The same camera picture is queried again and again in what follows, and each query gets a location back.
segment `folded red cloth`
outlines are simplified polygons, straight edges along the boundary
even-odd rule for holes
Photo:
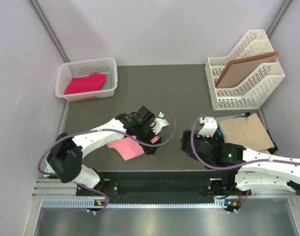
[[[101,90],[106,81],[106,75],[94,73],[87,77],[72,78],[64,94],[91,92]]]

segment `laundry basket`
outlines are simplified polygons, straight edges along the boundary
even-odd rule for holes
[[[106,81],[99,91],[81,92],[65,95],[64,92],[74,77],[87,77],[93,73],[106,75]],[[117,65],[114,58],[98,58],[64,63],[59,67],[55,93],[68,101],[110,97],[117,88]]]
[[[278,60],[259,65],[245,80],[234,88],[216,88],[215,83],[226,64],[235,59],[273,52],[263,29],[249,30],[225,57],[208,58],[207,75],[214,110],[259,109],[285,77]]]

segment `white file organizer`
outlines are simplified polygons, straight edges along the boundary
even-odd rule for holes
[[[208,58],[205,70],[214,110],[259,109],[285,77],[278,60],[258,66],[234,88],[215,88],[215,83],[230,60],[273,52],[263,29],[249,30],[225,57]]]

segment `brown folder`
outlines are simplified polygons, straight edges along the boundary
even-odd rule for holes
[[[278,55],[279,52],[270,52],[229,61],[215,84],[216,88],[228,89],[236,87],[260,64],[275,62]]]

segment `folded beige cloth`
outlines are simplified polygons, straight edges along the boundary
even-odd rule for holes
[[[255,151],[274,147],[257,114],[247,118],[222,120],[219,127],[226,143],[243,145]]]

